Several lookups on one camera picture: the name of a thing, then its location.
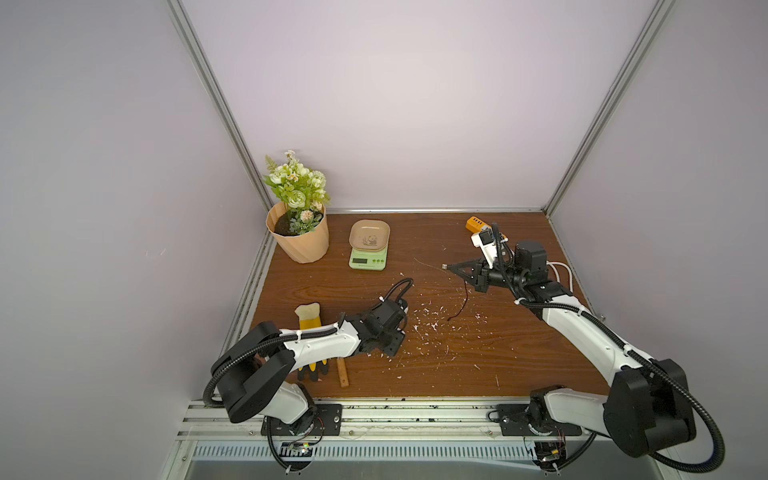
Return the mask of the orange power strip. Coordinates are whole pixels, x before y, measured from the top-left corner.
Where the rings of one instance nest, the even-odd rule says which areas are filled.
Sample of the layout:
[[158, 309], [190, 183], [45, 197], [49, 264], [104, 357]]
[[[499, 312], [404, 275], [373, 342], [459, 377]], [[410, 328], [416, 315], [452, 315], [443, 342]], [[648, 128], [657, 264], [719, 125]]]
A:
[[492, 225], [477, 216], [472, 216], [466, 221], [466, 229], [471, 233], [471, 240], [474, 243], [488, 244], [496, 239]]

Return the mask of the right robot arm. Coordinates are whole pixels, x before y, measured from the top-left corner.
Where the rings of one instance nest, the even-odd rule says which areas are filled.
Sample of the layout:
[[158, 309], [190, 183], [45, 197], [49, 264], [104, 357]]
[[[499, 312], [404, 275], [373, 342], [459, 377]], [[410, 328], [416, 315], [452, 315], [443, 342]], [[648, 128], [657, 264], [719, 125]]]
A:
[[[609, 387], [606, 395], [559, 385], [535, 390], [518, 422], [539, 435], [559, 424], [574, 425], [611, 439], [630, 457], [649, 456], [681, 472], [709, 473], [724, 463], [724, 437], [689, 391], [680, 365], [652, 357], [599, 320], [570, 289], [550, 277], [541, 244], [520, 242], [514, 251], [494, 243], [481, 248], [482, 258], [450, 264], [447, 271], [481, 293], [491, 287], [510, 291], [517, 305], [564, 336]], [[686, 463], [663, 455], [665, 449], [694, 440], [698, 421], [712, 440], [708, 459]]]

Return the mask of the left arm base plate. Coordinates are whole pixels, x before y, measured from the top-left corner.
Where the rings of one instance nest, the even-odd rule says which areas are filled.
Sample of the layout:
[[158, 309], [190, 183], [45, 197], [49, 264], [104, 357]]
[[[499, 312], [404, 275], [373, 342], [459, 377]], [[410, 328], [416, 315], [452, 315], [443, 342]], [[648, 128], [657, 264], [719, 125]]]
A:
[[339, 436], [343, 406], [339, 403], [319, 404], [309, 408], [298, 420], [285, 423], [279, 419], [266, 417], [261, 427], [261, 435], [275, 437]]

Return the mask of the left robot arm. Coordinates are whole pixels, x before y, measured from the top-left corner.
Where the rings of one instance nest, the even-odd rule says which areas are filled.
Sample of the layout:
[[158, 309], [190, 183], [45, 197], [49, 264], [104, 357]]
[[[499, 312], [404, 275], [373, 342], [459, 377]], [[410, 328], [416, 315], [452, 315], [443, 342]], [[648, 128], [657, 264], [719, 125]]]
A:
[[365, 312], [307, 330], [263, 322], [214, 363], [202, 401], [225, 409], [234, 424], [263, 415], [302, 432], [314, 421], [316, 407], [305, 387], [287, 381], [289, 375], [312, 363], [376, 350], [395, 356], [405, 339], [401, 324], [407, 313], [406, 300], [387, 298]]

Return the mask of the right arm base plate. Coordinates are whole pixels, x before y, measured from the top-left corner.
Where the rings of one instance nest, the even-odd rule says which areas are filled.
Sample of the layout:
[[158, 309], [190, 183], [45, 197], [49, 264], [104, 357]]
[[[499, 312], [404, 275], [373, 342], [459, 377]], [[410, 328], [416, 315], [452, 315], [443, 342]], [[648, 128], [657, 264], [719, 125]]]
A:
[[503, 436], [580, 436], [581, 427], [559, 423], [531, 404], [498, 404], [486, 419], [497, 424]]

